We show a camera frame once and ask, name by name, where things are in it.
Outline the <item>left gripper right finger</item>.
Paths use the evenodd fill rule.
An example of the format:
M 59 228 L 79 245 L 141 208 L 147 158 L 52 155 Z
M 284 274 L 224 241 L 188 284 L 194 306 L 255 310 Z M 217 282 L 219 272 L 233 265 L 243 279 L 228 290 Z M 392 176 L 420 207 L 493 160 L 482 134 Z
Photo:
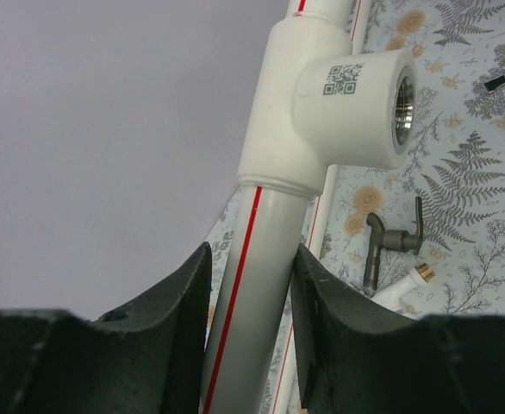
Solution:
M 290 291 L 308 412 L 505 413 L 505 317 L 404 317 L 334 277 L 305 247 Z

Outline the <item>white plastic faucet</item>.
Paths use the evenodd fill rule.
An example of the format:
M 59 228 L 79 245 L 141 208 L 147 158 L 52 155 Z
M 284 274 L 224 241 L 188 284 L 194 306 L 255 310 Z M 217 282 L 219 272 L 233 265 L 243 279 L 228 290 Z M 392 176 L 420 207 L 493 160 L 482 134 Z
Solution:
M 377 291 L 371 301 L 390 311 L 412 313 L 408 309 L 409 306 L 403 302 L 402 297 L 428 284 L 434 276 L 434 270 L 427 263 L 411 267 L 403 277 Z

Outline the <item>dark short faucet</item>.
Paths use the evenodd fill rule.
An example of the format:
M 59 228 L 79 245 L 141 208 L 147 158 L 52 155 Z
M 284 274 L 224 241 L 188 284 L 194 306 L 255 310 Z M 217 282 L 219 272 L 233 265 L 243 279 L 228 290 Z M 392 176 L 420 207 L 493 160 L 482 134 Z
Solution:
M 381 252 L 383 250 L 402 253 L 411 251 L 413 255 L 418 255 L 421 251 L 424 241 L 422 199 L 420 196 L 415 197 L 416 229 L 413 234 L 407 230 L 386 229 L 382 219 L 375 212 L 370 212 L 367 215 L 366 224 L 370 227 L 371 233 L 365 262 L 363 287 L 375 291 L 378 285 Z

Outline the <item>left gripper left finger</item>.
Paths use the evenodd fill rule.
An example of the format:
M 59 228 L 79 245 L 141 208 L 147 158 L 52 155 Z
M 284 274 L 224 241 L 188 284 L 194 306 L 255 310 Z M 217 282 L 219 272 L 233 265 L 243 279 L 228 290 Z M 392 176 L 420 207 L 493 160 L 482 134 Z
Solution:
M 212 255 L 91 322 L 66 310 L 0 310 L 0 413 L 195 413 Z

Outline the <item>white pipe frame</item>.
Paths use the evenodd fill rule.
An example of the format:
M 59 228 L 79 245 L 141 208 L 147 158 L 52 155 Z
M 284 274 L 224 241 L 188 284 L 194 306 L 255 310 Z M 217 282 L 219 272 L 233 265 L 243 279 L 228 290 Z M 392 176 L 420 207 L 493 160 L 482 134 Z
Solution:
M 402 165 L 414 55 L 356 54 L 349 1 L 293 1 L 271 30 L 238 180 L 243 191 L 210 327 L 199 410 L 257 413 L 308 203 L 330 166 Z

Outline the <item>floral table mat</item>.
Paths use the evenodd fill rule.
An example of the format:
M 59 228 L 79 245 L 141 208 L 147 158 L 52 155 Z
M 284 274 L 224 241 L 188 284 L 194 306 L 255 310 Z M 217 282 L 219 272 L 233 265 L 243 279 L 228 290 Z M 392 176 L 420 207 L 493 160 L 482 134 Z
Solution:
M 398 168 L 328 168 L 322 194 L 308 203 L 298 248 L 370 300 L 427 263 L 435 276 L 402 297 L 412 311 L 396 312 L 404 317 L 505 317 L 505 114 L 493 116 L 505 98 L 483 88 L 505 73 L 505 1 L 349 2 L 346 32 L 356 54 L 405 48 L 415 57 L 413 132 Z M 377 289 L 364 288 L 367 215 L 413 234 L 416 196 L 421 251 L 383 250 Z M 299 395 L 289 286 L 257 413 L 292 410 L 310 413 Z

